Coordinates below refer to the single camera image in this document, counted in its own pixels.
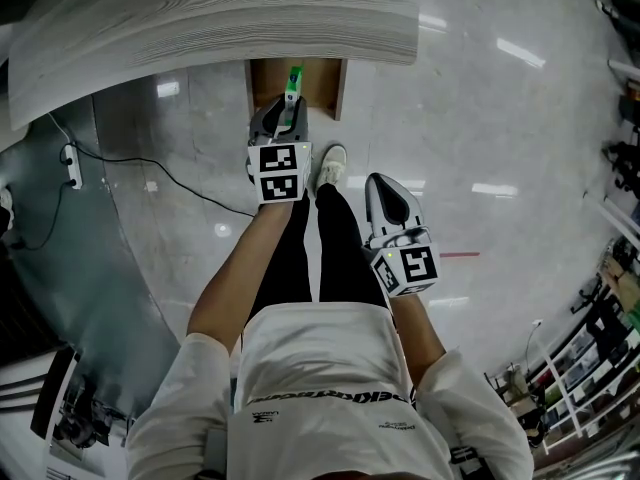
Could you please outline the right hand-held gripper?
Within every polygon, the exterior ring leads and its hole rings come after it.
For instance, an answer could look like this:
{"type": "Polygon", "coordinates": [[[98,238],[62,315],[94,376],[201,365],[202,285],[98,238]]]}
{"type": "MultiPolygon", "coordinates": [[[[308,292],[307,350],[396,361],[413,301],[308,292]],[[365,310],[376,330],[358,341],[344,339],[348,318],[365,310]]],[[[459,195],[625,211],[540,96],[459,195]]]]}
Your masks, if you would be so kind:
{"type": "Polygon", "coordinates": [[[376,237],[363,251],[386,296],[403,297],[433,286],[440,279],[439,250],[423,226],[417,198],[395,179],[372,173],[365,183],[365,200],[376,237]]]}

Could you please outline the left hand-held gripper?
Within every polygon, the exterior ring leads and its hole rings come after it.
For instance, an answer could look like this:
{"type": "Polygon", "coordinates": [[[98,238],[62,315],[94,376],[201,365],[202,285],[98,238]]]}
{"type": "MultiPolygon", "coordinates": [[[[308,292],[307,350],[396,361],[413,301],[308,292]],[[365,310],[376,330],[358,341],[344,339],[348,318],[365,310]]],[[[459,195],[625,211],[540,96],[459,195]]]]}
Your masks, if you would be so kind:
{"type": "Polygon", "coordinates": [[[259,138],[248,144],[248,174],[253,179],[259,203],[301,200],[310,175],[311,142],[269,139],[275,137],[282,112],[280,138],[308,135],[308,107],[304,97],[299,97],[295,104],[285,104],[285,96],[279,95],[253,115],[249,138],[259,138]]]}

